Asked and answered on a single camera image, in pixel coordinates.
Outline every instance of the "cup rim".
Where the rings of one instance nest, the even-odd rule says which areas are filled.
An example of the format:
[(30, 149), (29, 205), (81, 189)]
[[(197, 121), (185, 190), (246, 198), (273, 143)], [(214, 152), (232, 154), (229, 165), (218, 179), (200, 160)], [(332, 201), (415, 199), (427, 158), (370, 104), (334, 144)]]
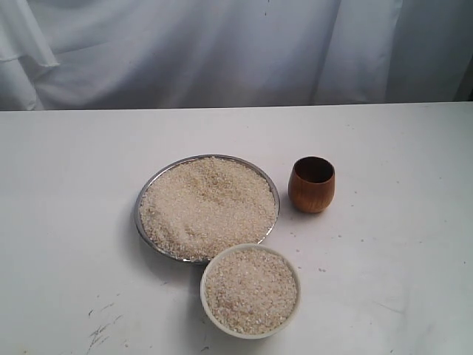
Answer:
[[(297, 172), (297, 165), (300, 164), (303, 160), (307, 160), (307, 159), (317, 159), (317, 160), (322, 161), (323, 163), (326, 163), (332, 170), (332, 173), (331, 173), (330, 177), (328, 179), (320, 182), (320, 183), (314, 183), (312, 181), (309, 181), (309, 180), (304, 179), (303, 177), (301, 177), (301, 175)], [(329, 162), (327, 159), (321, 158), (321, 157), (316, 157), (315, 155), (309, 155), (307, 157), (303, 157), (303, 158), (298, 159), (293, 165), (293, 172), (297, 176), (297, 178), (304, 181), (304, 183), (309, 183), (309, 184), (312, 184), (312, 185), (323, 185), (325, 183), (330, 182), (335, 177), (335, 168), (333, 167), (333, 164), (331, 162)]]

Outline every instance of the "wooden cup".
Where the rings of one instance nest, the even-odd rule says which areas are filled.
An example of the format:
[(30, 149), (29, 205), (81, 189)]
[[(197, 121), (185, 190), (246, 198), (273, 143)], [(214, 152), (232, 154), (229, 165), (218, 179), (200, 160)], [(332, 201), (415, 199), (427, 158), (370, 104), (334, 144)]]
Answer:
[(289, 199), (302, 212), (319, 213), (335, 194), (335, 169), (322, 158), (306, 157), (294, 164), (290, 174)]

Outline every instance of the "white backdrop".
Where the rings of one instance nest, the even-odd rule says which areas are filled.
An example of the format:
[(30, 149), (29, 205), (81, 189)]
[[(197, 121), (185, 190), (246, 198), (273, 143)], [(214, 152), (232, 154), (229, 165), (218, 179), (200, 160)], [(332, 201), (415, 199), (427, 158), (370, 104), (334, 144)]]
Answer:
[(0, 109), (450, 101), (472, 17), (471, 0), (0, 0)]

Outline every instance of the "white rice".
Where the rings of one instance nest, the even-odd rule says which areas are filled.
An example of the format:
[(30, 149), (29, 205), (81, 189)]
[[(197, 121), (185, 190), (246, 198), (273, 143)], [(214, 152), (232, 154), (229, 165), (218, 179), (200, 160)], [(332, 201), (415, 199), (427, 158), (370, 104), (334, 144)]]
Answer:
[(297, 288), (282, 257), (250, 248), (226, 255), (213, 266), (205, 295), (211, 313), (226, 328), (264, 334), (290, 316)]
[(202, 158), (164, 173), (146, 190), (140, 216), (169, 254), (210, 260), (226, 248), (258, 243), (276, 221), (268, 182), (233, 160)]

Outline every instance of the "bowl of rice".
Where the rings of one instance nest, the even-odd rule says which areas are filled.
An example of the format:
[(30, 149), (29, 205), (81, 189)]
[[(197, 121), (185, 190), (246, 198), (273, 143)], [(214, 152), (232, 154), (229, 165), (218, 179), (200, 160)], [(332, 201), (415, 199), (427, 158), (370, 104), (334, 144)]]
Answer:
[(227, 155), (198, 155), (148, 180), (135, 204), (135, 224), (155, 251), (206, 264), (232, 246), (261, 243), (278, 213), (276, 186), (259, 167)]
[(218, 254), (200, 282), (208, 318), (242, 339), (270, 337), (294, 318), (300, 303), (295, 268), (277, 251), (242, 244)]

